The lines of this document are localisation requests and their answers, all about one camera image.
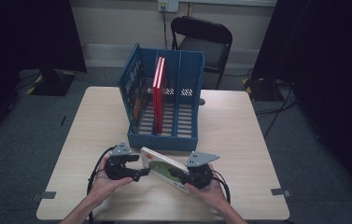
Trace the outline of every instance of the book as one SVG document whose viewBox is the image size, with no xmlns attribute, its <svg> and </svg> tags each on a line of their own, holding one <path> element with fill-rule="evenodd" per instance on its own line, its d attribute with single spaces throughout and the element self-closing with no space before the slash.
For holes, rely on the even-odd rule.
<svg viewBox="0 0 352 224">
<path fill-rule="evenodd" d="M 154 81 L 152 85 L 152 99 L 154 111 L 154 130 L 155 133 L 162 133 L 163 110 L 164 110 L 164 77 L 165 77 L 165 58 L 159 57 Z"/>
<path fill-rule="evenodd" d="M 130 122 L 130 133 L 138 133 L 140 119 L 148 103 L 148 87 L 145 85 L 145 74 L 139 44 L 126 63 L 118 81 L 120 95 Z"/>
<path fill-rule="evenodd" d="M 187 174 L 189 171 L 185 165 L 147 147 L 141 148 L 141 160 L 144 168 L 151 169 L 151 174 L 154 174 L 171 186 L 189 193 L 188 189 L 184 187 L 179 178 L 171 176 L 169 173 L 169 169 L 173 168 Z"/>
</svg>

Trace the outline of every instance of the blue plastic crate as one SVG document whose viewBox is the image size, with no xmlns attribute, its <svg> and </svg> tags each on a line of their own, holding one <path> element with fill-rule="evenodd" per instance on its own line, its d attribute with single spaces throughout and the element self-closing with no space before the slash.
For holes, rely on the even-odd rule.
<svg viewBox="0 0 352 224">
<path fill-rule="evenodd" d="M 165 64 L 162 133 L 153 128 L 152 84 L 158 57 Z M 140 49 L 136 45 L 120 75 L 120 92 L 130 121 L 131 147 L 193 151 L 198 142 L 198 109 L 204 55 L 201 52 Z"/>
</svg>

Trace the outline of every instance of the wall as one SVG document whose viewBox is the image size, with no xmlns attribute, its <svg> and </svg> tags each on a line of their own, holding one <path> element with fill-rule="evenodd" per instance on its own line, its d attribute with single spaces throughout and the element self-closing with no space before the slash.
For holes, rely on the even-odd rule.
<svg viewBox="0 0 352 224">
<path fill-rule="evenodd" d="M 156 1 L 71 0 L 79 37 L 84 44 L 165 48 L 163 17 Z M 273 14 L 273 7 L 179 3 L 166 13 L 167 48 L 170 22 L 188 15 L 224 24 L 233 34 L 229 66 L 252 67 Z"/>
</svg>

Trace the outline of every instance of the hand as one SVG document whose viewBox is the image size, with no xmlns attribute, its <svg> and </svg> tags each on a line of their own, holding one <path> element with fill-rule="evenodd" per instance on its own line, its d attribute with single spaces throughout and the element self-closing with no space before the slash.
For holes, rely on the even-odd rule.
<svg viewBox="0 0 352 224">
<path fill-rule="evenodd" d="M 213 166 L 208 164 L 210 169 L 213 170 Z M 203 189 L 197 189 L 192 184 L 186 183 L 185 187 L 193 194 L 198 195 L 208 206 L 218 210 L 218 206 L 223 203 L 227 203 L 225 195 L 222 191 L 221 185 L 217 180 L 211 180 L 210 184 Z"/>
<path fill-rule="evenodd" d="M 93 197 L 97 206 L 100 205 L 111 193 L 118 187 L 125 186 L 133 182 L 131 177 L 125 177 L 120 180 L 112 180 L 108 178 L 104 171 L 108 156 L 104 156 L 100 161 L 97 175 L 94 179 L 94 183 L 88 197 Z"/>
</svg>

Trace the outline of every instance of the black chair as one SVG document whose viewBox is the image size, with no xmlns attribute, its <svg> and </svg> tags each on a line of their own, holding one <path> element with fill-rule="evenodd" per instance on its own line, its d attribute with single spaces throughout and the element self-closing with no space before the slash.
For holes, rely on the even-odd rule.
<svg viewBox="0 0 352 224">
<path fill-rule="evenodd" d="M 231 50 L 231 32 L 222 24 L 187 16 L 173 19 L 171 28 L 172 49 L 203 52 L 204 71 L 219 74 L 217 90 Z M 185 36 L 180 45 L 176 41 L 176 35 Z"/>
</svg>

